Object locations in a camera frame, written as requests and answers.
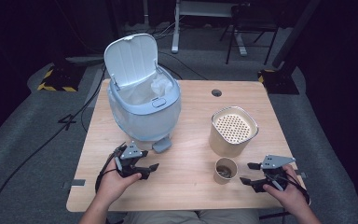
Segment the open lid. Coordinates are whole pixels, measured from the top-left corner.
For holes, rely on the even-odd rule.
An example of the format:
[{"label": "open lid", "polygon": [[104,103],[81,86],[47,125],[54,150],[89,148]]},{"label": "open lid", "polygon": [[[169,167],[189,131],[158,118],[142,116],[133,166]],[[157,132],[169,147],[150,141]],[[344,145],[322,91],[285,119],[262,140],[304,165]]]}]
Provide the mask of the open lid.
[{"label": "open lid", "polygon": [[122,37],[106,48],[104,61],[109,76],[119,87],[143,80],[158,66],[156,39],[148,34]]}]

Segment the beige bucket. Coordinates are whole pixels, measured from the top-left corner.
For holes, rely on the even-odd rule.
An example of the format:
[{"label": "beige bucket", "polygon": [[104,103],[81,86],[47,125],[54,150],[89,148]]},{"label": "beige bucket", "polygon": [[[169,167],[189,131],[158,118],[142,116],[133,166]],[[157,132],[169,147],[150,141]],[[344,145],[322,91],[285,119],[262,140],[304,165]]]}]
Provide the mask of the beige bucket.
[{"label": "beige bucket", "polygon": [[212,116],[209,145],[221,157],[237,157],[258,133],[255,121],[238,106],[230,106]]}]

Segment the wooden table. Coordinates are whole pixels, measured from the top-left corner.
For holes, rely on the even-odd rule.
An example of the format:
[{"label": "wooden table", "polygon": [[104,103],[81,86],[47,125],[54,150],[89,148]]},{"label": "wooden table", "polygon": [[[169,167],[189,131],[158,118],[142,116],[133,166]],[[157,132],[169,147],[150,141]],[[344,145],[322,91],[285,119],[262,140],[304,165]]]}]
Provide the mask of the wooden table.
[{"label": "wooden table", "polygon": [[[72,187],[67,202],[71,212],[85,211],[92,201],[95,180],[108,155],[130,138],[112,115],[105,80],[99,94],[89,132],[77,166],[75,179],[86,179]],[[182,111],[172,133],[172,147],[157,154],[153,150],[137,166],[159,163],[147,180],[137,181],[110,206],[110,211],[200,210],[216,208],[268,208],[280,204],[267,193],[255,193],[244,186],[240,176],[264,178],[262,171],[250,170],[248,162],[261,162],[267,154],[292,157],[281,126],[263,85],[244,81],[179,81]],[[212,90],[220,90],[220,97]],[[259,126],[258,135],[234,158],[238,175],[225,185],[213,180],[214,163],[219,159],[208,143],[214,112],[231,105],[246,110]]]}]

